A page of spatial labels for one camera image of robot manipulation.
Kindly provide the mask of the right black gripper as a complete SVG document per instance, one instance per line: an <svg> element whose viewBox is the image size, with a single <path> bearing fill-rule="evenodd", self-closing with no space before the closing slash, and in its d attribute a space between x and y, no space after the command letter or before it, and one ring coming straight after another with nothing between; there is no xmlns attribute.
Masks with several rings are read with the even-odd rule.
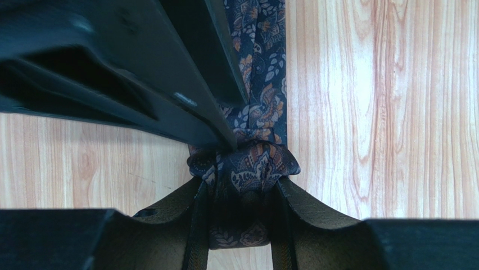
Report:
<svg viewBox="0 0 479 270"><path fill-rule="evenodd" d="M154 1L2 1L1 111L173 129Z"/></svg>

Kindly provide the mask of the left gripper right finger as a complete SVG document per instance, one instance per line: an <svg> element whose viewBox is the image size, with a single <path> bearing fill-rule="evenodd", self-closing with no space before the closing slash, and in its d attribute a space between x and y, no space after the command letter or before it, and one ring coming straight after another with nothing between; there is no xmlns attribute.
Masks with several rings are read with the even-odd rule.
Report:
<svg viewBox="0 0 479 270"><path fill-rule="evenodd" d="M274 269L367 269L368 230L289 178L274 186L270 239Z"/></svg>

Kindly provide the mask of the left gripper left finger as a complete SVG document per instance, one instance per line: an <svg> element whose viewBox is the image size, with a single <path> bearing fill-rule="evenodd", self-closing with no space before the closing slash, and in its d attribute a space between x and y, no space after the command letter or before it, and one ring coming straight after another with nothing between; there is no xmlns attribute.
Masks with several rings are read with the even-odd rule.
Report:
<svg viewBox="0 0 479 270"><path fill-rule="evenodd" d="M193 178L133 217L112 216L113 269L206 269L207 190Z"/></svg>

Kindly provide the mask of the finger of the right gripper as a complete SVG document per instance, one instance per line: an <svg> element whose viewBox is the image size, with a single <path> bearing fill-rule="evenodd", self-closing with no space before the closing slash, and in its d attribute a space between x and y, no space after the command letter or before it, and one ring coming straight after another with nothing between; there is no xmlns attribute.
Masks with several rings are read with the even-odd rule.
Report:
<svg viewBox="0 0 479 270"><path fill-rule="evenodd" d="M222 1L161 1L161 5L218 103L246 106L247 89Z"/></svg>
<svg viewBox="0 0 479 270"><path fill-rule="evenodd" d="M198 147L235 149L236 138L161 1L121 1L112 45L119 64L182 109L169 117L173 136Z"/></svg>

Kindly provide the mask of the dark paisley tie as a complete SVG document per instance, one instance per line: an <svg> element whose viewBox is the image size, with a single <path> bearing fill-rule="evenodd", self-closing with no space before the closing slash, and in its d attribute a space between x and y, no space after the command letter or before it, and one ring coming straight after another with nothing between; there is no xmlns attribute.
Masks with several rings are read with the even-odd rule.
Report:
<svg viewBox="0 0 479 270"><path fill-rule="evenodd" d="M211 250L267 245L271 191L282 177L300 172L287 148L286 3L224 1L247 104L223 113L238 148L190 147L190 173L209 198Z"/></svg>

